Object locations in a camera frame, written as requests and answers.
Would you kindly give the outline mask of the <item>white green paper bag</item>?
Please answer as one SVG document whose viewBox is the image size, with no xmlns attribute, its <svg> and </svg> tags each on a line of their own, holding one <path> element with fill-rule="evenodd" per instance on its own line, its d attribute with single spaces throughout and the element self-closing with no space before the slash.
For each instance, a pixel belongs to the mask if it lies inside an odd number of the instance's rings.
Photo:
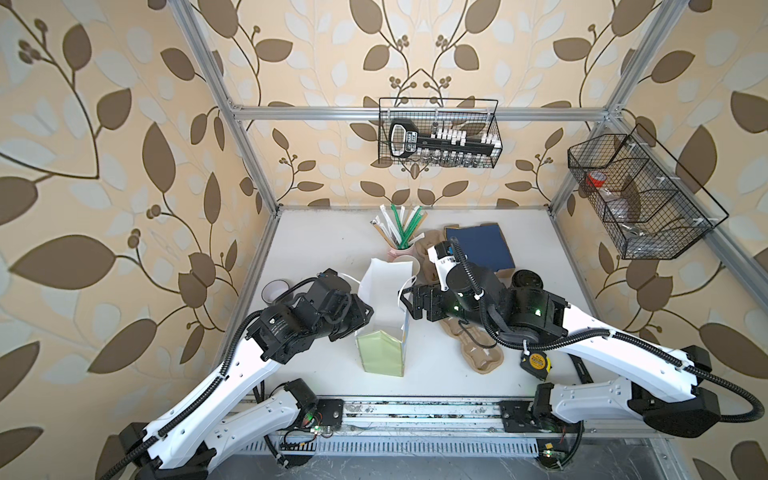
<svg viewBox="0 0 768 480">
<path fill-rule="evenodd" d="M 369 323 L 355 333 L 363 369 L 370 374 L 403 377 L 410 315 L 400 295 L 411 286 L 412 261 L 373 258 L 358 288 L 360 299 L 373 309 Z"/>
</svg>

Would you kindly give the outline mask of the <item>black paper coffee cup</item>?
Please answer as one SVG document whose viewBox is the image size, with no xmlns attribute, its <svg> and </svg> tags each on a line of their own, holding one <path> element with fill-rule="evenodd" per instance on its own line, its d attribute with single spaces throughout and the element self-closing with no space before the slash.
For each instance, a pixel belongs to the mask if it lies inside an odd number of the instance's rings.
<svg viewBox="0 0 768 480">
<path fill-rule="evenodd" d="M 532 270 L 516 270 L 511 279 L 511 288 L 518 294 L 538 294 L 544 291 L 542 278 Z"/>
</svg>

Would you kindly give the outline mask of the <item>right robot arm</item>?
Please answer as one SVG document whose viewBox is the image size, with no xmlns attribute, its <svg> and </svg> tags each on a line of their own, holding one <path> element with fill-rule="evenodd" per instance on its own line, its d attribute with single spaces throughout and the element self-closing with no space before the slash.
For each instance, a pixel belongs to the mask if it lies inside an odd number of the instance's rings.
<svg viewBox="0 0 768 480">
<path fill-rule="evenodd" d="M 520 352 L 524 366 L 536 355 L 562 351 L 615 374 L 602 383 L 539 384 L 533 399 L 508 415 L 519 426 L 556 431 L 589 420 L 638 420 L 667 435 L 697 438 L 718 423 L 751 423 L 765 414 L 755 395 L 713 374 L 701 347 L 668 349 L 611 327 L 544 290 L 530 270 L 505 285 L 472 263 L 455 239 L 430 247 L 428 257 L 437 283 L 399 292 L 413 319 L 476 325 L 492 345 Z"/>
</svg>

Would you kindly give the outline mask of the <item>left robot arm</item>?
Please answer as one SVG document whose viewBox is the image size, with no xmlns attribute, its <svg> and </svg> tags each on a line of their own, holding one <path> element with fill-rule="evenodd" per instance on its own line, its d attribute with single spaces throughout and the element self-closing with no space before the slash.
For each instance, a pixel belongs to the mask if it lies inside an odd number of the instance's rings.
<svg viewBox="0 0 768 480">
<path fill-rule="evenodd" d="M 102 473 L 113 479 L 129 465 L 139 479 L 205 479 L 244 446 L 314 415 L 316 394 L 288 381 L 240 413 L 235 407 L 264 380 L 321 338 L 346 338 L 366 326 L 373 308 L 328 269 L 298 282 L 248 314 L 222 361 L 191 393 L 158 419 L 132 423 L 119 435 L 122 459 Z"/>
</svg>

